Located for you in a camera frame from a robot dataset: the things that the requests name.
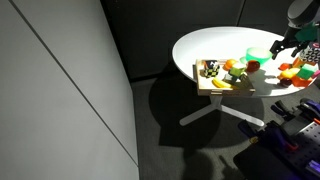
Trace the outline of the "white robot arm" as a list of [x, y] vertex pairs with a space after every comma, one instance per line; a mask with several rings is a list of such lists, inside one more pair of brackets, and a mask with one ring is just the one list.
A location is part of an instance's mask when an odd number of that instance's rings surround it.
[[320, 0], [294, 0], [287, 11], [288, 27], [281, 41], [276, 40], [270, 48], [272, 59], [288, 48], [294, 57], [311, 42], [319, 42]]

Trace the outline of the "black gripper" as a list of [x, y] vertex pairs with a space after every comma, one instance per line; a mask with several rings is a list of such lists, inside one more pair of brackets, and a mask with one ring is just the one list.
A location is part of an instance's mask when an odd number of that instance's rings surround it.
[[276, 40], [270, 48], [273, 60], [275, 60], [278, 53], [283, 50], [283, 43], [285, 46], [296, 46], [291, 54], [291, 57], [295, 57], [297, 53], [301, 51], [301, 45], [307, 43], [306, 29], [288, 27], [284, 34], [284, 39], [282, 41]]

